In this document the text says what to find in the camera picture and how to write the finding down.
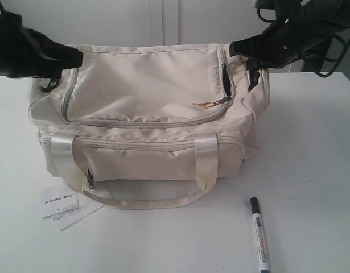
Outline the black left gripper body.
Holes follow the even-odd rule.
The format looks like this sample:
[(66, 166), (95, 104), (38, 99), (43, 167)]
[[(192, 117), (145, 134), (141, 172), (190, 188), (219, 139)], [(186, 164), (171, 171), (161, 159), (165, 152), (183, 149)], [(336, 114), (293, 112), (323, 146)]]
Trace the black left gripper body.
[(44, 35), (22, 26), (22, 16), (0, 13), (0, 76), (42, 78)]

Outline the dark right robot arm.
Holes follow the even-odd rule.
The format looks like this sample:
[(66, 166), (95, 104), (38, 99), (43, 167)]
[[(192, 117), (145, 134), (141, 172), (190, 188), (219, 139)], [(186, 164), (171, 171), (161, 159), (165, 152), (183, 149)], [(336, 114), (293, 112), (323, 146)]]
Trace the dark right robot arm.
[(233, 41), (231, 56), (245, 56), (257, 68), (282, 68), (314, 56), (311, 48), (350, 29), (350, 1), (254, 1), (274, 10), (275, 19), (261, 34)]

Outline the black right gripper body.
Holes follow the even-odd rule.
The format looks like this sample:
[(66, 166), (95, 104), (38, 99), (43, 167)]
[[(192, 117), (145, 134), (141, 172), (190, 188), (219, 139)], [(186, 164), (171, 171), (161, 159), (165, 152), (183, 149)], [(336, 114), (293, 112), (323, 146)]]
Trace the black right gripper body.
[(298, 11), (277, 20), (261, 34), (261, 63), (280, 68), (320, 55), (318, 44), (331, 37), (331, 24)]

